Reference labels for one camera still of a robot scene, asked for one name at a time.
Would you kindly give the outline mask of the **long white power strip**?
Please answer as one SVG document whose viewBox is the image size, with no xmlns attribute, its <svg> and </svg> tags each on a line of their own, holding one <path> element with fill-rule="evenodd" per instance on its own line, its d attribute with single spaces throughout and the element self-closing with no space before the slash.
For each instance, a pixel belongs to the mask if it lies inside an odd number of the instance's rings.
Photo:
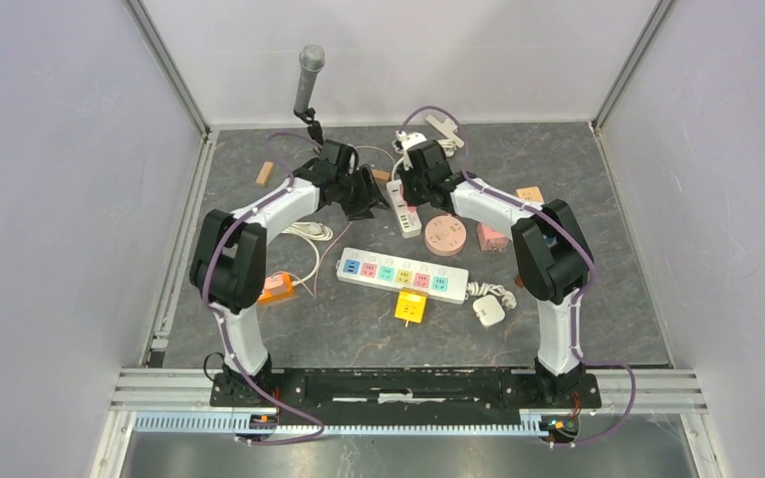
<svg viewBox="0 0 765 478">
<path fill-rule="evenodd" d="M 336 274 L 346 283 L 392 292 L 419 291 L 455 305 L 466 301 L 469 283 L 466 269 L 351 247 L 342 251 Z"/>
</svg>

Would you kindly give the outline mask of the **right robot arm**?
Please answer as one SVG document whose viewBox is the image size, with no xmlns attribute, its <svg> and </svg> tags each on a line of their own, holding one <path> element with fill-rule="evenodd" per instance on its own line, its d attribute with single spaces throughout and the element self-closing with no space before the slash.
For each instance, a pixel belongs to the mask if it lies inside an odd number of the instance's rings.
<svg viewBox="0 0 765 478">
<path fill-rule="evenodd" d="M 396 172 L 409 205 L 429 204 L 477 221 L 512 242 L 518 275 L 537 301 L 536 394 L 549 406 L 564 404 L 586 371 L 579 344 L 580 306 L 596 273 L 573 210 L 563 200 L 527 202 L 466 170 L 454 171 L 436 140 L 399 139 L 396 145 L 402 153 Z"/>
</svg>

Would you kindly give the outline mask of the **round pink socket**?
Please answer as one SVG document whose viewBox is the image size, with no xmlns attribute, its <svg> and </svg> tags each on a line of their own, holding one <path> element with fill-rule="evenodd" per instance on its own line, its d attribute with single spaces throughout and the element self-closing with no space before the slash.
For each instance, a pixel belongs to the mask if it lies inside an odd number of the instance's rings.
<svg viewBox="0 0 765 478">
<path fill-rule="evenodd" d="M 451 215 L 432 218 L 423 227 L 424 244 L 434 255 L 450 257 L 460 253 L 466 244 L 464 224 Z"/>
</svg>

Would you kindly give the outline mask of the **pink cube adapter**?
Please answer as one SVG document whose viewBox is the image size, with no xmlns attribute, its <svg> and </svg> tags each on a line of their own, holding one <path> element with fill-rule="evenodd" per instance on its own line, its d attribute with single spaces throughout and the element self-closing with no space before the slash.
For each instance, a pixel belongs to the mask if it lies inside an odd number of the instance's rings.
<svg viewBox="0 0 765 478">
<path fill-rule="evenodd" d="M 479 223 L 477 225 L 477 238 L 479 241 L 479 247 L 482 251 L 502 251 L 507 247 L 509 243 L 508 237 L 504 236 L 500 231 L 491 228 L 484 223 Z"/>
</svg>

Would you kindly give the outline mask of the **white cube adapter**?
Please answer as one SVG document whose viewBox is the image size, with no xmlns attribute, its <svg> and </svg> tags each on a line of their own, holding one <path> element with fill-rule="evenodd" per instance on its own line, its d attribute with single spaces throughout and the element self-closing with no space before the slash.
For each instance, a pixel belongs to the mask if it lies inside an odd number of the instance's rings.
<svg viewBox="0 0 765 478">
<path fill-rule="evenodd" d="M 473 312 L 484 328 L 500 324 L 505 319 L 505 309 L 496 296 L 486 295 L 475 299 L 472 303 Z"/>
</svg>

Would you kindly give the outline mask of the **short white power strip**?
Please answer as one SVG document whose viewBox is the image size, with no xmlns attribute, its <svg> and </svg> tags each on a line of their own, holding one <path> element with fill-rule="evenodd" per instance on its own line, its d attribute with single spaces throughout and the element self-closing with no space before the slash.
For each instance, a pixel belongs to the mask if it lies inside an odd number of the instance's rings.
<svg viewBox="0 0 765 478">
<path fill-rule="evenodd" d="M 403 238 L 413 238 L 421 234 L 422 223 L 416 208 L 409 206 L 402 194 L 402 181 L 391 180 L 385 185 L 389 203 L 394 211 L 396 223 Z"/>
</svg>

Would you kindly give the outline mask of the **beige dragon cube adapter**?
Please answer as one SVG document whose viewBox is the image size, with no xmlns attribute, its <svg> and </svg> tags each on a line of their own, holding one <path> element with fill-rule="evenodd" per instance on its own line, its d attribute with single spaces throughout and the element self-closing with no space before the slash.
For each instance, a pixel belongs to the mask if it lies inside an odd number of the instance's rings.
<svg viewBox="0 0 765 478">
<path fill-rule="evenodd" d="M 543 194 L 538 186 L 518 188 L 516 194 L 520 199 L 526 202 L 537 204 L 543 204 L 545 202 Z"/>
</svg>

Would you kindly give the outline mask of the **orange power strip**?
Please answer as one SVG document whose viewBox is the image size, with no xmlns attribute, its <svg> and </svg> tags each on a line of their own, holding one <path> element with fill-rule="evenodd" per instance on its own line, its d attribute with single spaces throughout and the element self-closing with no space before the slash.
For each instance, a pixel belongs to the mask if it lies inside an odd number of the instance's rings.
<svg viewBox="0 0 765 478">
<path fill-rule="evenodd" d="M 283 277 L 268 278 L 263 290 L 257 299 L 259 305 L 270 304 L 273 302 L 285 300 L 294 296 L 294 286 L 292 281 L 286 281 Z"/>
</svg>

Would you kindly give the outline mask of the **yellow cube adapter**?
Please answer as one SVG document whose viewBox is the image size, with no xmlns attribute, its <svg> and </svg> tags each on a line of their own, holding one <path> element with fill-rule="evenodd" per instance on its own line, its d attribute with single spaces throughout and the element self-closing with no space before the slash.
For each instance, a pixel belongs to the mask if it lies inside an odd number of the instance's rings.
<svg viewBox="0 0 765 478">
<path fill-rule="evenodd" d="M 427 296 L 420 291 L 402 289 L 398 293 L 393 315 L 403 321 L 406 327 L 411 324 L 420 324 L 427 301 Z"/>
</svg>

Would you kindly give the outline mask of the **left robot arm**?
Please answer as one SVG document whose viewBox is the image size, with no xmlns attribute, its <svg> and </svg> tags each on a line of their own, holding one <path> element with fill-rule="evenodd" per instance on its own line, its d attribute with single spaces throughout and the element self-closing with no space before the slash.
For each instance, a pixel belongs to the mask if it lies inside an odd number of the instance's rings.
<svg viewBox="0 0 765 478">
<path fill-rule="evenodd" d="M 213 209 L 202 220 L 189 281 L 216 320 L 224 370 L 249 405 L 265 403 L 273 392 L 273 379 L 263 372 L 271 362 L 257 318 L 267 247 L 293 223 L 330 205 L 340 206 L 350 221 L 389 207 L 357 150 L 327 139 L 274 191 L 234 212 Z"/>
</svg>

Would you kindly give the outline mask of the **pink plug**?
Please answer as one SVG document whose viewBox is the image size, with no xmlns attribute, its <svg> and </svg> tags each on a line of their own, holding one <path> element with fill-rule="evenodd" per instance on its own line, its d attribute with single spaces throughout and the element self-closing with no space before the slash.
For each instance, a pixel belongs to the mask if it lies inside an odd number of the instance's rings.
<svg viewBox="0 0 765 478">
<path fill-rule="evenodd" d="M 274 274 L 264 281 L 263 295 L 279 296 L 291 294 L 293 291 L 293 280 L 287 273 Z"/>
</svg>

